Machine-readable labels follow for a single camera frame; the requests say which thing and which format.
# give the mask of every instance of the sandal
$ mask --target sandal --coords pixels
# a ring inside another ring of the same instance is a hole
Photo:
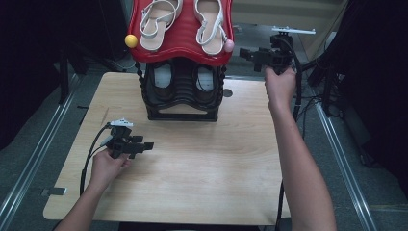
[[[163,43],[165,31],[170,29],[180,15],[183,0],[153,0],[141,11],[140,45],[149,51],[157,51]]]
[[[227,36],[222,29],[223,10],[220,0],[194,0],[194,15],[201,22],[196,41],[208,55],[222,51]]]

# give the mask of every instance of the controller cable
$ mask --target controller cable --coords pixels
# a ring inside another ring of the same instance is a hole
[[[279,39],[280,41],[285,43],[288,46],[288,48],[291,50],[291,53],[293,55],[294,66],[296,68],[296,99],[295,99],[294,108],[293,108],[293,118],[294,118],[294,121],[297,121],[297,116],[298,116],[300,106],[302,103],[302,66],[300,65],[300,61],[297,58],[296,54],[294,53],[294,50],[291,47],[291,45],[282,38],[276,38],[276,39]],[[279,191],[279,203],[278,203],[278,212],[277,212],[277,218],[276,218],[275,231],[277,231],[278,222],[282,217],[284,194],[285,194],[285,188],[284,188],[283,180],[282,180],[280,191]]]
[[[92,150],[95,147],[95,144],[98,141],[98,139],[99,139],[100,135],[102,134],[102,132],[105,131],[106,129],[108,129],[110,126],[111,126],[111,123],[107,123],[105,126],[103,126],[101,128],[101,130],[98,132],[98,134],[96,135],[95,139],[93,140],[92,146],[89,149],[87,159],[85,160],[84,169],[82,169],[82,172],[81,172],[81,185],[80,185],[80,188],[79,188],[79,195],[82,195],[82,193],[84,193],[85,179],[86,179],[86,176],[87,176],[87,168],[88,168],[88,163],[90,161],[90,158],[93,156],[93,154],[97,150],[99,150],[101,147],[103,147],[103,145],[96,148],[93,152],[92,152]]]

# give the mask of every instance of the wrist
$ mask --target wrist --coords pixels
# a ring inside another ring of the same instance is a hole
[[[93,184],[92,182],[89,182],[87,188],[85,189],[85,192],[93,195],[102,195],[107,188],[108,186]]]
[[[272,117],[292,116],[291,108],[286,104],[271,104],[269,102],[269,110]]]

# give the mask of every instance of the person's right hand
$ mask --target person's right hand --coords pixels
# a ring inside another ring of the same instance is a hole
[[[117,159],[112,158],[112,150],[105,149],[93,156],[92,176],[88,188],[103,192],[118,174],[131,164],[129,154],[120,154]]]
[[[269,98],[268,106],[272,113],[291,110],[296,85],[295,75],[291,67],[280,75],[269,66],[265,68],[265,87]]]

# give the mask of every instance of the black shoe rack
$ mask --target black shoe rack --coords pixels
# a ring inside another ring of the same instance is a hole
[[[136,62],[139,81],[141,83],[141,96],[146,105],[148,119],[150,120],[181,120],[181,121],[217,121],[218,108],[223,97],[223,85],[226,67],[203,65],[184,57],[175,57],[164,61],[171,66],[168,72],[170,85],[159,88],[155,85],[154,70],[160,68],[160,63],[146,64],[146,70],[140,69]],[[205,66],[213,73],[213,89],[203,90],[197,83],[196,70]],[[178,104],[189,105],[199,113],[163,113],[164,109]]]

